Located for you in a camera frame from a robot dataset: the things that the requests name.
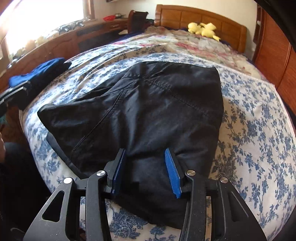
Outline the black jacket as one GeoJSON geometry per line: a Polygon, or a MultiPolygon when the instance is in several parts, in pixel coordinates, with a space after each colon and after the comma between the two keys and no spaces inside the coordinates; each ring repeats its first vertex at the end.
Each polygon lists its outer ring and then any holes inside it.
{"type": "Polygon", "coordinates": [[[172,192],[165,150],[208,176],[218,144],[223,98],[216,68],[141,62],[38,117],[66,165],[85,178],[126,151],[115,202],[151,224],[181,228],[186,202],[172,192]]]}

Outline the blue folded garment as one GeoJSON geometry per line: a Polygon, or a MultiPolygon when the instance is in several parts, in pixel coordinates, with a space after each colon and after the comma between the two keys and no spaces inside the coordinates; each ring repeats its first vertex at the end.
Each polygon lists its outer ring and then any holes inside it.
{"type": "Polygon", "coordinates": [[[14,87],[22,82],[29,81],[31,90],[41,92],[56,77],[63,74],[71,66],[65,58],[55,58],[38,65],[30,73],[10,77],[9,87],[14,87]]]}

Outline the wooden sideboard cabinet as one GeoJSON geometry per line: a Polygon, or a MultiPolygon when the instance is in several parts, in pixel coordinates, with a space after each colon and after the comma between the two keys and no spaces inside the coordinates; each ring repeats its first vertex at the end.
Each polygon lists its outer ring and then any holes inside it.
{"type": "Polygon", "coordinates": [[[9,86],[9,78],[26,74],[35,67],[54,58],[66,60],[87,50],[109,44],[119,38],[119,32],[127,28],[127,19],[99,23],[92,21],[82,28],[63,33],[36,47],[20,58],[1,77],[1,92],[9,86]]]}

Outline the blue floral bedspread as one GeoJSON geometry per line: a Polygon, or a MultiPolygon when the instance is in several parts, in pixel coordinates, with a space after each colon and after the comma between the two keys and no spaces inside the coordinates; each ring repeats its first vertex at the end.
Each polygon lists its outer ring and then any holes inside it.
{"type": "Polygon", "coordinates": [[[295,132],[275,87],[230,67],[186,53],[171,44],[111,44],[71,59],[68,72],[51,82],[20,112],[20,123],[42,179],[50,191],[74,173],[46,141],[38,118],[48,103],[66,103],[109,77],[144,61],[215,67],[224,114],[210,177],[227,177],[250,207],[268,240],[295,231],[295,132]]]}

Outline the red bowl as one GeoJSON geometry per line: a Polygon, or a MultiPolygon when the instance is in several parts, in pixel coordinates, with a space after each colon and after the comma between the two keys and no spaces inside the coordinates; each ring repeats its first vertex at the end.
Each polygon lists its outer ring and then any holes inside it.
{"type": "Polygon", "coordinates": [[[105,22],[114,21],[115,19],[116,19],[116,15],[105,16],[105,17],[103,18],[103,20],[104,20],[105,22]]]}

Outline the wooden chair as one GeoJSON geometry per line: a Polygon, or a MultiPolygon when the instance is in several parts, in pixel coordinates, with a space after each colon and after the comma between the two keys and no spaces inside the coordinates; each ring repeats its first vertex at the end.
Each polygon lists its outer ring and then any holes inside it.
{"type": "Polygon", "coordinates": [[[141,31],[144,28],[148,14],[147,11],[131,10],[127,20],[127,32],[131,34],[141,31]]]}

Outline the pink floral quilt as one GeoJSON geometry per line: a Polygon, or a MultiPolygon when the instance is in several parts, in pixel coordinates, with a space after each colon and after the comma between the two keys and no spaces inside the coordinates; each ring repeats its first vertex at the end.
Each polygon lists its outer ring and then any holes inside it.
{"type": "Polygon", "coordinates": [[[164,27],[148,27],[144,33],[124,36],[115,42],[118,45],[152,46],[164,45],[172,52],[193,55],[233,68],[251,77],[266,80],[266,77],[243,54],[230,46],[207,37],[184,30],[168,30],[164,27]]]}

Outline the wooden louvered wardrobe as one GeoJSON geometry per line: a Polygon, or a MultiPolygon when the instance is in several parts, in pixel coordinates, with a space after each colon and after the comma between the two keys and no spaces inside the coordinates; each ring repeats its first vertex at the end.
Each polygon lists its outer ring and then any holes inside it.
{"type": "Polygon", "coordinates": [[[273,18],[257,6],[253,62],[295,112],[295,51],[273,18]]]}

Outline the yellow plush toy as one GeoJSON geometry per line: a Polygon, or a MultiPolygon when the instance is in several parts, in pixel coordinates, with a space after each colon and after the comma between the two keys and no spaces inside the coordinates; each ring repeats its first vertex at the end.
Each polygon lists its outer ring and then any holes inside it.
{"type": "Polygon", "coordinates": [[[210,39],[214,39],[216,41],[220,41],[221,38],[215,34],[216,26],[212,23],[204,24],[204,23],[194,23],[191,22],[188,24],[188,32],[196,35],[201,35],[203,37],[207,37],[210,39]]]}

